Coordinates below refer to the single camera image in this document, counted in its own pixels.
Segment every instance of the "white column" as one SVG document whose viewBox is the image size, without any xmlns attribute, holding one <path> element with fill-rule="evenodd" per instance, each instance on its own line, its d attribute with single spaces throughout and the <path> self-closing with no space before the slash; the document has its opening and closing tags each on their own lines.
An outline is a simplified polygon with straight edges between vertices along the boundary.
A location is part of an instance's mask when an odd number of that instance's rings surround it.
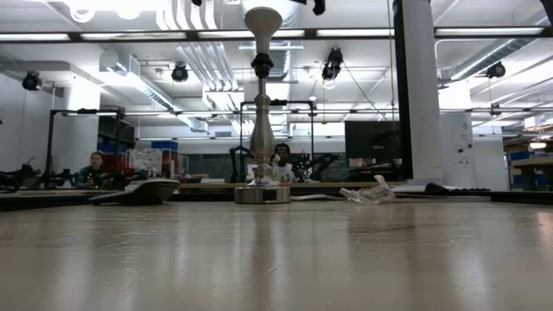
<svg viewBox="0 0 553 311">
<path fill-rule="evenodd" d="M 439 91 L 440 108 L 471 107 L 470 88 L 466 81 L 454 83 Z M 473 126 L 470 113 L 448 113 L 440 116 L 442 134 L 443 184 L 454 187 L 476 187 Z"/>
<path fill-rule="evenodd" d="M 64 89 L 65 110 L 99 109 L 100 90 L 91 83 L 81 83 Z M 54 172 L 64 168 L 78 172 L 89 165 L 89 157 L 98 144 L 98 117 L 63 117 L 57 115 L 54 123 Z"/>
<path fill-rule="evenodd" d="M 434 23 L 428 1 L 402 0 L 413 180 L 442 179 Z"/>
</svg>

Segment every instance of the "wire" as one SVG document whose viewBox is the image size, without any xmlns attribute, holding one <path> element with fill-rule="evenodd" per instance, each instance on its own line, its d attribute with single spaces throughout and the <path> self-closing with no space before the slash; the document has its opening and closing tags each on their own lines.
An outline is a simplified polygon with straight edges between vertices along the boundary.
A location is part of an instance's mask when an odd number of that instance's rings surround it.
<svg viewBox="0 0 553 311">
<path fill-rule="evenodd" d="M 344 67 L 346 68 L 347 72 L 349 73 L 349 75 L 352 77 L 352 80 L 353 82 L 355 83 L 355 85 L 357 86 L 357 88 L 359 88 L 359 90 L 361 91 L 361 93 L 363 93 L 363 96 L 365 96 L 365 99 L 369 102 L 369 104 L 371 104 L 372 108 L 378 112 L 378 114 L 380 116 L 382 116 L 382 118 L 386 121 L 390 121 L 388 120 L 388 118 L 386 117 L 386 115 L 382 112 L 380 112 L 380 110 L 377 108 L 376 105 L 374 105 L 374 103 L 372 102 L 372 100 L 369 99 L 369 97 L 366 95 L 365 91 L 363 91 L 363 89 L 361 88 L 361 86 L 359 85 L 359 83 L 357 82 L 357 80 L 355 79 L 355 77 L 353 77 L 353 74 L 352 72 L 349 70 L 349 67 L 346 65 L 346 62 L 345 61 L 342 61 L 342 64 L 344 64 Z"/>
</svg>

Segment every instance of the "desk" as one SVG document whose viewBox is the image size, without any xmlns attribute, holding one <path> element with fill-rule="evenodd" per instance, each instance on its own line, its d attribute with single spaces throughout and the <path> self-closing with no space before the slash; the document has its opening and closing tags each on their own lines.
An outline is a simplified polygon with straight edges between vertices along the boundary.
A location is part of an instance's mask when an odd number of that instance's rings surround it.
<svg viewBox="0 0 553 311">
<path fill-rule="evenodd" d="M 553 157 L 538 157 L 511 162 L 511 166 L 521 170 L 523 189 L 536 191 L 536 169 L 542 169 L 549 185 L 553 185 Z"/>
<path fill-rule="evenodd" d="M 553 213 L 489 202 L 2 214 L 3 310 L 551 310 Z"/>
</svg>

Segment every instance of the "woman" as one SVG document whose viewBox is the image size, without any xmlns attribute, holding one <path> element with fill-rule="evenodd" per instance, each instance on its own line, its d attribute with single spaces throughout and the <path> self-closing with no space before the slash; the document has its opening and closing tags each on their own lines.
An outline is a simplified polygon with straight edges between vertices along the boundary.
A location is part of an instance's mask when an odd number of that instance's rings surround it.
<svg viewBox="0 0 553 311">
<path fill-rule="evenodd" d="M 286 143 L 279 143 L 275 146 L 275 159 L 277 163 L 273 164 L 271 178 L 273 181 L 281 183 L 290 183 L 296 181 L 292 164 L 288 163 L 290 156 L 290 147 Z"/>
<path fill-rule="evenodd" d="M 104 157 L 101 152 L 95 151 L 90 155 L 90 166 L 82 168 L 75 178 L 75 186 L 79 189 L 98 189 L 109 181 L 105 178 L 102 169 Z"/>
</svg>

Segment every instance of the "computer monitor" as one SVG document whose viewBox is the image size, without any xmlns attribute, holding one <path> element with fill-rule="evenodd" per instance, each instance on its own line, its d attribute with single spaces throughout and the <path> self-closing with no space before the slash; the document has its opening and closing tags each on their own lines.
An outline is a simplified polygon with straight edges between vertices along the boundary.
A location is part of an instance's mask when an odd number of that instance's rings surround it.
<svg viewBox="0 0 553 311">
<path fill-rule="evenodd" d="M 346 156 L 377 162 L 401 159 L 399 122 L 346 121 Z"/>
</svg>

